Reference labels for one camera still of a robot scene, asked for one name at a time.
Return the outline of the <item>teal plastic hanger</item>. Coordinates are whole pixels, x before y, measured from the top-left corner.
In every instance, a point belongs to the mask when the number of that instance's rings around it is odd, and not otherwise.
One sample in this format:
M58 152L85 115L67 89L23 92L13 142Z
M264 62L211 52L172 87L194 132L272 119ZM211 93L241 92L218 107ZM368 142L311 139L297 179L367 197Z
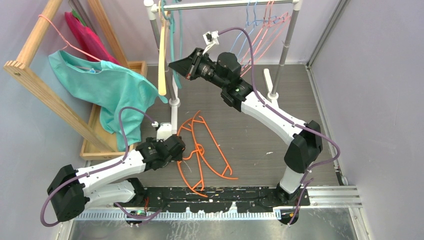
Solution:
M178 23L179 23L179 27L178 27L178 29L179 29L179 51L178 51L178 53L179 53L179 58L182 58L182 51L183 51L183 25L182 25L182 20L183 20L183 18L182 18L182 12L181 12L181 10L178 10L178 17L179 17L179 19L178 19ZM169 23L169 27L168 28L170 30L170 36L169 36L169 40L170 40L170 45L169 45L170 46L170 59L171 59L172 62L174 62L176 60L175 31L176 31L176 26L177 26L176 21L175 21L175 18L174 18L174 12L171 10L170 11L170 16L169 17L168 16L165 16L164 18ZM177 89L181 89L182 88L182 84L181 84L181 81L180 81L180 77L179 77L178 73L175 70L172 70L172 77L173 77L173 80L174 80L174 82L176 84Z

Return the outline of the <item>blue wire hanger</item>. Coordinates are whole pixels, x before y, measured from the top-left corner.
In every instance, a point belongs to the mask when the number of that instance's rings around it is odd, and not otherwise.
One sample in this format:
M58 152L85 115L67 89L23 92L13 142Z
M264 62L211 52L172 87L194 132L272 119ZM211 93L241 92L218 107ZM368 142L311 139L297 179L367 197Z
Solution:
M245 8L245 13L246 13L246 20L245 20L245 25L244 25L244 30L246 30L251 24L254 24L255 25L255 21L256 21L256 6L257 6L257 0L255 1L255 3L253 4L253 21L252 22L250 22L250 18L249 18L249 11L250 11L250 7L249 7L249 5L251 4L251 1L249 1L248 3L247 3L247 5L246 5L246 8ZM236 37L236 39L234 40L234 42L233 42L233 44L232 44L232 46L231 46L231 49L230 49L230 52L232 52L233 51L233 49L235 48L235 45L236 45L236 43L237 43L237 41L238 41L238 39L240 38L240 36L242 35L243 33L241 32L237 37Z
M258 19L258 15L257 15L257 6L258 6L258 0L255 1L255 3L253 4L252 7L252 14L253 17L252 19L250 19L250 15L249 15L249 6L250 6L250 2L247 4L246 6L246 22L245 22L245 27L244 30L250 30L248 33L251 34L253 32L253 30L255 29L255 27L257 27L259 25L259 22L261 22L262 20Z

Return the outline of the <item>beige plastic hanger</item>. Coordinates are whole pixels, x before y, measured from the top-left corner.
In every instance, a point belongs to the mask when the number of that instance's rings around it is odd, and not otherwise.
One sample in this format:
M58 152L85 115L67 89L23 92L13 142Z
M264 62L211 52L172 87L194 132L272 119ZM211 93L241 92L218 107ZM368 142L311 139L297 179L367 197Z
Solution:
M169 17L169 12L162 10L164 3L164 0L158 2L158 13L161 23L158 47L158 93L160 96L165 96L167 94L166 56L169 37L169 21L166 18Z

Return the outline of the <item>pink wire hanger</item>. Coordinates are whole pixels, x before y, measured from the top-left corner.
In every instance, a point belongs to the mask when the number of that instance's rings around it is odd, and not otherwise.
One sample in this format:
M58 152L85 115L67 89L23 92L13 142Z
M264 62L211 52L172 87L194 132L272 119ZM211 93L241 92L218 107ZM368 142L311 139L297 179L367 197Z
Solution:
M250 50L247 47L247 40L245 40L239 48L237 56L241 57L242 76L252 68L252 61L257 62L265 55L274 42L283 34L291 21L292 16L287 11L280 13L274 12L273 9L275 5L275 0L268 0L261 19L257 18L256 5L254 5L252 9L252 20L249 18L249 12L246 12L245 30L247 30L250 35L254 31L257 31L257 33L254 37L251 37L253 56L249 56Z
M252 8L255 1L251 0L249 6L249 17L253 18ZM283 33L286 25L290 22L290 15L288 12L277 13L273 11L274 6L276 5L275 0L268 0L263 14L260 15L256 13L258 19L261 20L259 25L254 28L251 34L250 30L247 30L249 36L252 38L252 47L253 47L253 58L255 61L259 61L270 47L274 44L277 38Z

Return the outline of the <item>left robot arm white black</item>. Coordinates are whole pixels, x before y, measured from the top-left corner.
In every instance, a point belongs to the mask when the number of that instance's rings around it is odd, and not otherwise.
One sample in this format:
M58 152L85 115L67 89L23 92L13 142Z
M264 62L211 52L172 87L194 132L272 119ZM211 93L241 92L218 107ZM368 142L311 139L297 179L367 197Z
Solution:
M134 175L181 161L185 149L182 137L176 134L167 139L148 137L127 154L101 164L78 169L65 165L47 188L47 201L59 223L72 220L89 208L141 206L146 190Z

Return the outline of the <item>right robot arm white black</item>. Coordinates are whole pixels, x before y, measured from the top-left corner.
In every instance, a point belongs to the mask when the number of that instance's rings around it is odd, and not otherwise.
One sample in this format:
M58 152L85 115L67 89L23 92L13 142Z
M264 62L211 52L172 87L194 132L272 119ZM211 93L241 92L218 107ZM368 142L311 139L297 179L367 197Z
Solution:
M288 149L284 155L286 169L277 185L277 198L283 205L296 199L307 168L323 149L321 126L306 123L280 108L273 108L253 86L241 77L241 65L235 54L223 52L212 61L202 48L195 48L187 57L173 61L168 67L187 80L203 78L221 89L223 101L237 111L253 117L277 134Z

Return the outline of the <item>wooden tray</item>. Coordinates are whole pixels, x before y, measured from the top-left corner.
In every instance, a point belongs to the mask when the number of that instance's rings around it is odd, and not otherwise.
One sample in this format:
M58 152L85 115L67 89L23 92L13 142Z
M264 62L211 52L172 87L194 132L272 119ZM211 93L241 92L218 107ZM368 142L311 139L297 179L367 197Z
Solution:
M100 124L100 111L101 107L93 104L90 112L88 126L101 137L109 146L112 151L101 152L91 142L86 139L83 140L80 157L86 161L106 161L124 155L124 151L117 150L116 134L111 134L103 129Z

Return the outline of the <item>teal t-shirt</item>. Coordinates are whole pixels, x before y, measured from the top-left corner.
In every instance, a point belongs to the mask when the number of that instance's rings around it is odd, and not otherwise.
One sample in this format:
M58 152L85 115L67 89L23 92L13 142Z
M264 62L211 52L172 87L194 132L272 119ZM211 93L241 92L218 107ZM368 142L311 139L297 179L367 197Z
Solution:
M110 61L93 62L58 50L48 57L50 66L63 87L75 98L101 107L99 122L115 134L117 149L142 139L144 112L157 98L165 96L141 74Z

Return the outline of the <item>red garment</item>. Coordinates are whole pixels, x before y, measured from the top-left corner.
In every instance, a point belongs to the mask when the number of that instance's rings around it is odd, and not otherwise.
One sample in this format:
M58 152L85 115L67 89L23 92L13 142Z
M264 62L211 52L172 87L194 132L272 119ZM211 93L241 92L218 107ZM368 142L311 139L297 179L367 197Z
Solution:
M99 36L89 27L84 26L71 12L64 13L65 21L78 42L80 49L87 53L88 61L108 61L120 65L120 63L106 50Z

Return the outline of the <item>pink hanger holding shirt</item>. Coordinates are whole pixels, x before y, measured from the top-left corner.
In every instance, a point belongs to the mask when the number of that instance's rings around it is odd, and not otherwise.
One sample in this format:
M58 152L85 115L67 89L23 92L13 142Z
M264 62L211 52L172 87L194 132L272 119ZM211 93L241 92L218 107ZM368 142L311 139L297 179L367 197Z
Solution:
M85 51L83 51L83 50L81 50L81 49L79 49L78 47L76 47L76 46L74 46L74 45L72 45L64 36L63 36L63 34L59 31L59 29L55 26L55 24L48 18L48 17L46 17L45 15L43 15L43 14L39 14L38 15L38 17L39 18L42 18L42 19L44 19L44 20L46 20L52 27L53 27L53 29L57 32L57 34L59 35L59 37L65 42L65 47L63 47L62 48L62 50L64 50L64 49L66 49L67 47L70 47L70 48L72 48L72 49L74 49L74 50L76 50L76 51L78 51L78 52L80 52L80 53L82 53L82 54L84 54L84 55L86 55L87 57L90 57L90 58L92 58L92 59L94 59L94 60L96 60L97 62L100 62L101 61L101 59L99 59L99 58L97 58L97 57L95 57L95 56L93 56L93 55L91 55L91 54L89 54L88 52L85 52Z

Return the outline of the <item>wooden clothes rack frame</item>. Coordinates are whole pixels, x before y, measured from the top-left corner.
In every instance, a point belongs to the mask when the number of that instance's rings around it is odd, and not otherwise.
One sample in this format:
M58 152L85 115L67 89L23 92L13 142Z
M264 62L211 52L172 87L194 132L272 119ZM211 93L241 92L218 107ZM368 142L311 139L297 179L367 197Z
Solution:
M116 140L112 140L114 135L95 129L100 125L100 107L94 104L89 120L85 122L30 68L49 27L53 25L49 20L54 18L61 4L61 0L47 1L41 13L42 17L36 21L17 58L7 61L3 68L84 138L81 155L85 153L86 146L95 148L94 154L101 159L106 155L116 155L117 150L112 146L116 143Z

